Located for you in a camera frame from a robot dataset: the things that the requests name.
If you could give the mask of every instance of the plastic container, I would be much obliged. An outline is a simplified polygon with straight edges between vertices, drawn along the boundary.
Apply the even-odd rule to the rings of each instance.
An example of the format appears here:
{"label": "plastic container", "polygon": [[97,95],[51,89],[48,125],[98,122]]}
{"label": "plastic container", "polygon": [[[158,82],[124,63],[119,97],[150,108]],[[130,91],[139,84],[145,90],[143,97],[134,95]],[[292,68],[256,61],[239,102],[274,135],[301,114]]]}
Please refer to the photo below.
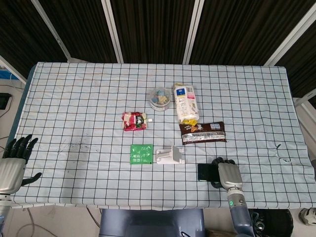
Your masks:
{"label": "plastic container", "polygon": [[171,94],[164,87],[157,87],[150,93],[150,106],[156,111],[165,111],[170,104]]}

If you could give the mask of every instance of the chocolate bar package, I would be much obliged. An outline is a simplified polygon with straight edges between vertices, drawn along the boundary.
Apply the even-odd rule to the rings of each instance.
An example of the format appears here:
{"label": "chocolate bar package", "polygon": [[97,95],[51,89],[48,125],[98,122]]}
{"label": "chocolate bar package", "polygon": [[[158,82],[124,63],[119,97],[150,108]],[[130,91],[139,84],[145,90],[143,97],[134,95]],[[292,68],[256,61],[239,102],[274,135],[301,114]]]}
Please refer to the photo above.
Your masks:
{"label": "chocolate bar package", "polygon": [[182,144],[226,142],[223,122],[198,123],[195,126],[180,124]]}

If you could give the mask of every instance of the green packet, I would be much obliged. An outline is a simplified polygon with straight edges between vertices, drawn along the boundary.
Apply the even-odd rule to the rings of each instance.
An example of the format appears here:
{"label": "green packet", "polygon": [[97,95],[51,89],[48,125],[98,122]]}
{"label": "green packet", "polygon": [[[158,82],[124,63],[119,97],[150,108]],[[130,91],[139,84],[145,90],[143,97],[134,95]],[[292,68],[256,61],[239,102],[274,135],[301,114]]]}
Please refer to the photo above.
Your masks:
{"label": "green packet", "polygon": [[151,144],[130,145],[130,164],[152,164],[153,146]]}

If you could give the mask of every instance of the black phone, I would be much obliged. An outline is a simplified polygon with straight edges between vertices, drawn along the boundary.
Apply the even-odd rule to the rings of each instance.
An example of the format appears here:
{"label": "black phone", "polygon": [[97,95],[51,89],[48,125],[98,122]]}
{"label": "black phone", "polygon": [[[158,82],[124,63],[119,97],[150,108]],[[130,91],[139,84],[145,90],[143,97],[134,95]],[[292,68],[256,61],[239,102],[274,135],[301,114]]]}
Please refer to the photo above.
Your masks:
{"label": "black phone", "polygon": [[199,181],[220,182],[218,166],[214,164],[197,164],[197,179]]}

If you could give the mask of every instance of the robotic arm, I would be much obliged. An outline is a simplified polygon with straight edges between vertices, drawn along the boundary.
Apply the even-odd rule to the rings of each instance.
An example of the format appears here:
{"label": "robotic arm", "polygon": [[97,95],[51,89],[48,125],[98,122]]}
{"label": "robotic arm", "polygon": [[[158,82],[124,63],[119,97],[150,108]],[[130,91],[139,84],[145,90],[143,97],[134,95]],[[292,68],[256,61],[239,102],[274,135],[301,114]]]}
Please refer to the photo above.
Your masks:
{"label": "robotic arm", "polygon": [[220,162],[218,163],[218,171],[221,185],[227,191],[234,229],[238,234],[241,234],[238,236],[254,237],[252,221],[242,191],[242,179],[238,165],[235,162]]}
{"label": "robotic arm", "polygon": [[11,208],[11,194],[16,193],[21,186],[31,184],[40,178],[41,173],[34,177],[23,179],[26,164],[38,138],[31,140],[32,135],[22,137],[18,141],[13,139],[6,146],[3,157],[0,159],[0,233]]}

